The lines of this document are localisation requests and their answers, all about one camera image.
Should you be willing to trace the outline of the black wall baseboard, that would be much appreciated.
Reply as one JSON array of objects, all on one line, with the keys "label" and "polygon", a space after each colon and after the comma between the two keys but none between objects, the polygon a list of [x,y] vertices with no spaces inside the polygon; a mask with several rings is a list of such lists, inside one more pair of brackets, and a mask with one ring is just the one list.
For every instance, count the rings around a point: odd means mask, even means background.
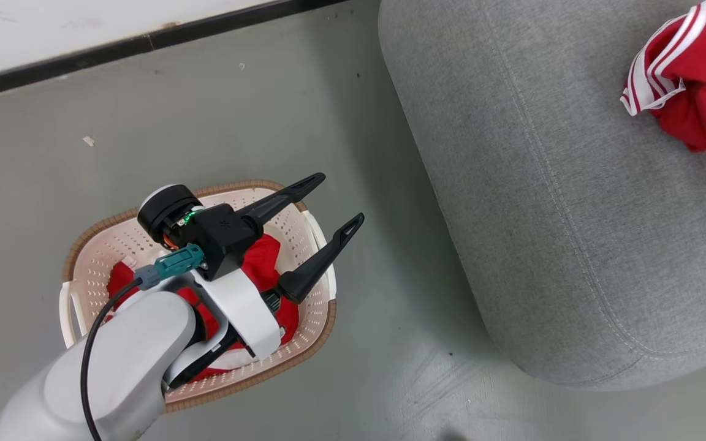
[{"label": "black wall baseboard", "polygon": [[266,23],[302,12],[321,9],[347,0],[269,0],[255,6],[237,8],[218,16],[171,24],[159,30],[126,37],[123,40],[75,51],[47,61],[32,62],[24,67],[0,73],[0,93],[11,91],[48,79],[80,72],[108,62],[132,58],[162,48],[215,36],[225,32]]}]

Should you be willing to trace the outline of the cream perforated laundry basket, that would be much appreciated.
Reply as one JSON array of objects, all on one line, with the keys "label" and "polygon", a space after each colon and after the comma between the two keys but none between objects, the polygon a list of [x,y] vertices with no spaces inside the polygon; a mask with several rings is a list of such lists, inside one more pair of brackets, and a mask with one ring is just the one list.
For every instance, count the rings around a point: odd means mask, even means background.
[{"label": "cream perforated laundry basket", "polygon": [[[136,217],[136,209],[108,217],[90,226],[70,247],[59,294],[59,321],[67,347],[88,332],[106,304],[107,283],[115,263],[128,257],[136,263],[149,263],[167,254],[148,237]],[[316,218],[303,203],[283,209],[266,224],[264,231],[281,244],[276,262],[280,273],[294,270],[326,243]],[[289,342],[266,360],[171,391],[165,397],[166,411],[179,412],[239,393],[307,360],[331,335],[336,319],[336,291],[335,273],[329,268],[298,307],[298,329]]]}]

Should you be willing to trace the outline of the grey fabric sofa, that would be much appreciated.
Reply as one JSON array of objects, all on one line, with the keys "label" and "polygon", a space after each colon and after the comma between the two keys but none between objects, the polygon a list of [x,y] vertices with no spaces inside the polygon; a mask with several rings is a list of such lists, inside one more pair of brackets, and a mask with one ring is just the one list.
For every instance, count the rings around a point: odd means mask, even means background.
[{"label": "grey fabric sofa", "polygon": [[526,374],[706,367],[706,154],[620,103],[699,0],[382,0],[382,53],[483,322]]}]

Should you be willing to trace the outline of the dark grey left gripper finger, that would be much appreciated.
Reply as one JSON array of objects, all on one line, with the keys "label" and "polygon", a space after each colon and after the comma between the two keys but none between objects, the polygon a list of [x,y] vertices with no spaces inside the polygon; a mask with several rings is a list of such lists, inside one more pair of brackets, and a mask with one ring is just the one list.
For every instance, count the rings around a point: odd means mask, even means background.
[{"label": "dark grey left gripper finger", "polygon": [[335,300],[337,284],[333,263],[364,222],[364,213],[359,213],[337,229],[316,254],[293,271],[286,271],[280,275],[276,292],[294,304],[302,304],[317,283],[324,279],[328,287],[328,300]]},{"label": "dark grey left gripper finger", "polygon": [[291,204],[301,203],[323,181],[325,173],[315,173],[305,179],[284,187],[271,195],[237,211],[237,216],[246,219],[253,226],[262,228],[266,223]]}]

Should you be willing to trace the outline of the red garment with white hem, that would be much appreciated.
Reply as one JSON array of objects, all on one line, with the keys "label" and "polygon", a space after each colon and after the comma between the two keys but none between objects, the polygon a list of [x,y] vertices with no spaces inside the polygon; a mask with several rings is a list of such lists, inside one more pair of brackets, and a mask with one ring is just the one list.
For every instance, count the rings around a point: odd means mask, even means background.
[{"label": "red garment with white hem", "polygon": [[[273,288],[279,277],[276,270],[276,262],[281,245],[278,240],[270,235],[264,235],[258,239],[255,245],[247,251],[243,262],[243,271],[255,287],[261,292],[268,288]],[[132,257],[125,257],[114,264],[110,271],[110,278],[107,281],[107,293],[109,298],[113,298],[120,288],[125,287],[134,279],[134,269],[136,260]],[[200,313],[205,327],[204,338],[207,339],[218,331],[219,324],[212,314],[199,300],[193,288],[180,288],[178,295],[192,305]],[[281,345],[289,343],[298,329],[299,308],[296,304],[281,298],[281,305],[275,313],[275,318],[280,326],[282,335]],[[243,343],[236,342],[227,349],[217,360],[205,368],[201,374],[194,377],[198,382],[213,375],[219,375],[241,368],[255,362],[249,352],[246,351]]]}]

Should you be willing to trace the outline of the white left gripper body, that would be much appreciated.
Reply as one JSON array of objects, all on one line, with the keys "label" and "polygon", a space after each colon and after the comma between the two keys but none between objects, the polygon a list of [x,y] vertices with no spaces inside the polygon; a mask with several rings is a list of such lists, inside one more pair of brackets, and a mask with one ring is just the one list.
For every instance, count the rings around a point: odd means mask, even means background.
[{"label": "white left gripper body", "polygon": [[[190,244],[182,235],[190,218],[210,207],[213,206],[204,206],[186,186],[173,184],[151,193],[141,204],[137,220],[155,242],[176,251]],[[180,288],[193,288],[219,324],[211,337],[191,338],[187,348],[171,363],[163,377],[169,389],[189,383],[236,342],[243,343],[257,358],[271,355],[279,344],[273,315],[278,306],[275,294],[262,296],[243,267],[212,282],[202,278],[199,268],[145,290],[178,293]]]}]

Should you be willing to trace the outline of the red garment with white stripes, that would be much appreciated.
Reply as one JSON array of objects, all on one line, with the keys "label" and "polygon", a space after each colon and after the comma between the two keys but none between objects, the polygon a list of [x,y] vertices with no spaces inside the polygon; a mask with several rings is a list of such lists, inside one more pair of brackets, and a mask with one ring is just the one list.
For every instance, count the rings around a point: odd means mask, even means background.
[{"label": "red garment with white stripes", "polygon": [[665,22],[631,63],[620,102],[649,112],[692,153],[706,151],[706,0]]}]

